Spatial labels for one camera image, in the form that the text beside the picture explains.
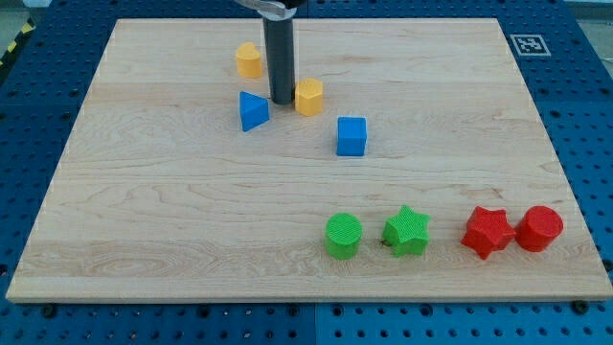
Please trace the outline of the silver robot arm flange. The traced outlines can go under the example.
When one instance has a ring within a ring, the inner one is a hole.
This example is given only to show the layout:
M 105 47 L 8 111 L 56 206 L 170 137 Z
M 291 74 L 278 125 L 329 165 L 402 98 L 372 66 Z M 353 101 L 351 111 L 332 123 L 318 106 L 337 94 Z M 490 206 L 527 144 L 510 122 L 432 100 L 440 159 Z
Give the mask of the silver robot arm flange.
M 258 12 L 264 18 L 281 21 L 292 18 L 307 0 L 235 0 L 235 2 Z

